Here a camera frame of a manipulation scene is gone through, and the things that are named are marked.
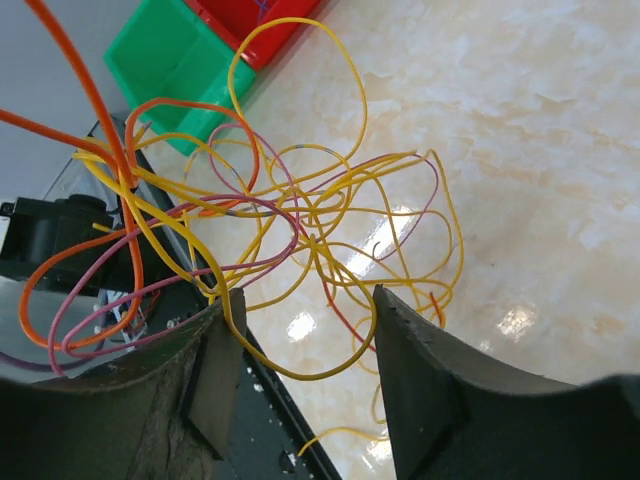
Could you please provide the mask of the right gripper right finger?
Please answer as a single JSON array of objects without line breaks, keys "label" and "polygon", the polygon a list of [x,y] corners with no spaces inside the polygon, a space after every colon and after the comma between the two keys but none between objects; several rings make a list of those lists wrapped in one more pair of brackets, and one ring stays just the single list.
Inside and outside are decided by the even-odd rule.
[{"label": "right gripper right finger", "polygon": [[377,362],[400,479],[635,479],[639,379],[582,385],[501,362],[377,286]]}]

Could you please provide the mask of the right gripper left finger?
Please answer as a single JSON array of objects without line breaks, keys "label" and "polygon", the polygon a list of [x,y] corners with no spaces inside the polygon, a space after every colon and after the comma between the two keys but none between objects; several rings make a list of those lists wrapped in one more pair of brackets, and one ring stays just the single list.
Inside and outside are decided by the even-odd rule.
[{"label": "right gripper left finger", "polygon": [[242,350],[223,307],[80,375],[1,357],[5,479],[232,479]]}]

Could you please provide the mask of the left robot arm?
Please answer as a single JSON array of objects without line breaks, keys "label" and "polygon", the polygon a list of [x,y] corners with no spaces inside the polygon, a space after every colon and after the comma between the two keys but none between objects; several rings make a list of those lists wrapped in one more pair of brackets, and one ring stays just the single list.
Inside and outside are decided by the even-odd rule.
[{"label": "left robot arm", "polygon": [[[1,247],[1,276],[26,281],[46,260],[74,245],[97,239],[105,232],[93,228],[113,226],[105,201],[82,194],[45,201],[18,197],[1,203],[1,220],[8,228]],[[37,289],[69,293],[88,268],[111,245],[72,254],[48,270],[36,284]],[[83,296],[98,296],[106,282],[107,264],[101,267],[80,291]]]}]

